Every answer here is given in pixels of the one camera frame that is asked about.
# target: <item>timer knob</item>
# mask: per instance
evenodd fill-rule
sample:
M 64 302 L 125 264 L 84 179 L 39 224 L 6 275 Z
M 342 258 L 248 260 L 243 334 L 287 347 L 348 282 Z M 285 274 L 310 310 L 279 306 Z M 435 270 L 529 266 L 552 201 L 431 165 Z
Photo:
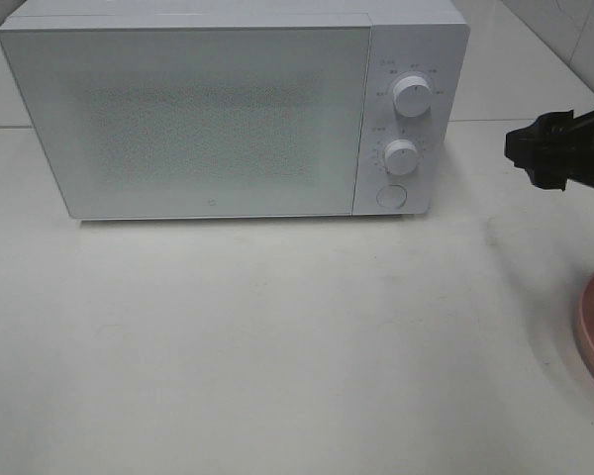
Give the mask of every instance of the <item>timer knob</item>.
M 420 74 L 410 74 L 394 85 L 394 107 L 405 117 L 418 117 L 427 111 L 432 103 L 432 86 Z
M 394 141 L 385 148 L 383 161 L 388 173 L 407 175 L 418 166 L 420 153 L 416 146 L 405 140 Z

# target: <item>microwave oven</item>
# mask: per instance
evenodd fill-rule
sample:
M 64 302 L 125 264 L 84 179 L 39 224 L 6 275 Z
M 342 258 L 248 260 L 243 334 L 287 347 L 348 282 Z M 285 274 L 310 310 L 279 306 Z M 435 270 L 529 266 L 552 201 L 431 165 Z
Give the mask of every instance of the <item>microwave oven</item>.
M 29 0 L 0 45 L 80 220 L 427 211 L 448 0 Z

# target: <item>microwave window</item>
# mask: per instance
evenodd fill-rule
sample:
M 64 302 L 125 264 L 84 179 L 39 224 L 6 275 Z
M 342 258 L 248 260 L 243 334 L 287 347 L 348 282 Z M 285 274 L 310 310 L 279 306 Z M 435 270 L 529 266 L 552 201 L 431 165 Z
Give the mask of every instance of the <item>microwave window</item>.
M 351 213 L 368 28 L 2 42 L 76 218 Z

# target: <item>control panel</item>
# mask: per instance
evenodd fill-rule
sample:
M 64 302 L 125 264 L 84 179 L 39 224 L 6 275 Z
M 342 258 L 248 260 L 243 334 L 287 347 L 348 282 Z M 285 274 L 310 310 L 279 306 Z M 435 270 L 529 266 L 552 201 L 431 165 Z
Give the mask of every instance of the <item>control panel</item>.
M 372 27 L 353 214 L 429 208 L 465 24 Z

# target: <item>white table surface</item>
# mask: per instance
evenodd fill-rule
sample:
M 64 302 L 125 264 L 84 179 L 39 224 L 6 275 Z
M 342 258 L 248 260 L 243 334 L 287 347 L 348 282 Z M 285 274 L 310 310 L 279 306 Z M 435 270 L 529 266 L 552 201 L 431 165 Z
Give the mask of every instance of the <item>white table surface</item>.
M 80 225 L 0 58 L 0 475 L 594 475 L 570 325 L 594 191 L 503 157 L 594 95 L 501 3 L 460 3 L 423 217 Z

